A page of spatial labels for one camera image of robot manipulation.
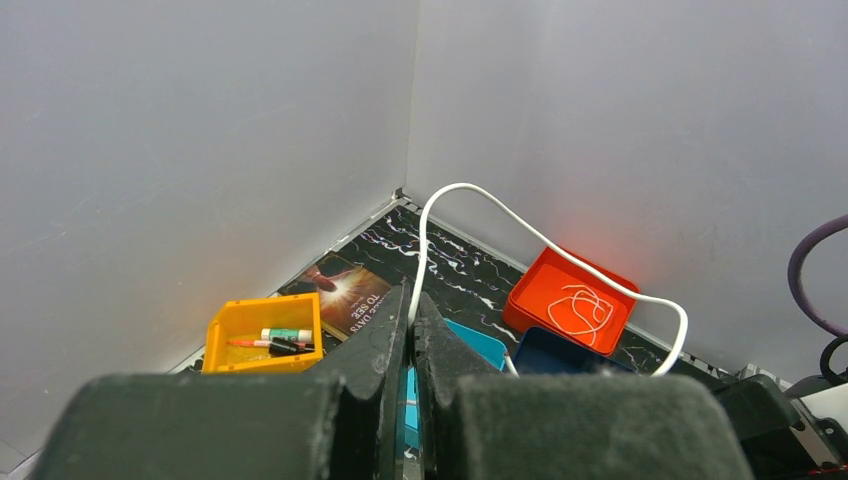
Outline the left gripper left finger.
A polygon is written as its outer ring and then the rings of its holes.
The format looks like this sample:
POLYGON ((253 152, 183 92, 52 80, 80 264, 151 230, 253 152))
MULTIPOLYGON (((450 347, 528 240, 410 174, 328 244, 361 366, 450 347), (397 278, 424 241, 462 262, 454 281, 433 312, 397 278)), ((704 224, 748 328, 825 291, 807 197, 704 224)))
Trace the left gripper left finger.
POLYGON ((301 373, 108 375, 67 404, 35 479, 399 479, 410 288, 301 373))

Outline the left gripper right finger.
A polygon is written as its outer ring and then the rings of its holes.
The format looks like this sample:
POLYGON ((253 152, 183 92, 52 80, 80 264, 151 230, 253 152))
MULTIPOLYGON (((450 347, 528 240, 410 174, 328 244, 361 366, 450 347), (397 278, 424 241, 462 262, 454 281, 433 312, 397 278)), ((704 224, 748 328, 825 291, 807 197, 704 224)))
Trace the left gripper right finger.
POLYGON ((422 295, 413 324, 426 479, 748 479, 724 409, 686 376, 513 376, 422 295))

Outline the cyan square tray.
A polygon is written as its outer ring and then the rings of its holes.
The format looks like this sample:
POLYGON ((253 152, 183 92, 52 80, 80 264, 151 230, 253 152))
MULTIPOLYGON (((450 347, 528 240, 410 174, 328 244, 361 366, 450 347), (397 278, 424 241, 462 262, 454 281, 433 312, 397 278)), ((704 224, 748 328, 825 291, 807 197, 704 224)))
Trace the cyan square tray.
MULTIPOLYGON (((501 371, 504 366, 504 354, 507 353, 506 346, 498 339, 466 327, 448 318, 445 322, 451 331, 456 334, 467 346, 485 359, 489 364, 501 371)), ((405 408, 405 430, 404 440, 407 448, 420 448, 421 435, 419 432, 420 413, 418 407, 417 374, 413 367, 407 371, 407 390, 405 408)))

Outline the orange square tray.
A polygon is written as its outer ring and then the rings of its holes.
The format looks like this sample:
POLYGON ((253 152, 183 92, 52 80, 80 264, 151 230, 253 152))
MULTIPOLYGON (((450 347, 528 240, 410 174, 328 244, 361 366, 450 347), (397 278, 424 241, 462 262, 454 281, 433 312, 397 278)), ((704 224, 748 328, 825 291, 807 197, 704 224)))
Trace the orange square tray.
POLYGON ((609 357, 635 304, 547 247, 509 293, 502 318, 521 333, 542 327, 609 357))

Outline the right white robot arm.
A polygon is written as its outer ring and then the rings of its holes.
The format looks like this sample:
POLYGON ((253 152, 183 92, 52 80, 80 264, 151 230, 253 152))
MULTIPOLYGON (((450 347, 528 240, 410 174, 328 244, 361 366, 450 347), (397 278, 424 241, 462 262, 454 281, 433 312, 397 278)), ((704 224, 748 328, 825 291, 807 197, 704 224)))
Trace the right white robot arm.
POLYGON ((847 373, 830 365, 845 335, 823 350, 820 374, 783 391, 764 374, 713 391, 757 479, 847 477, 847 373))

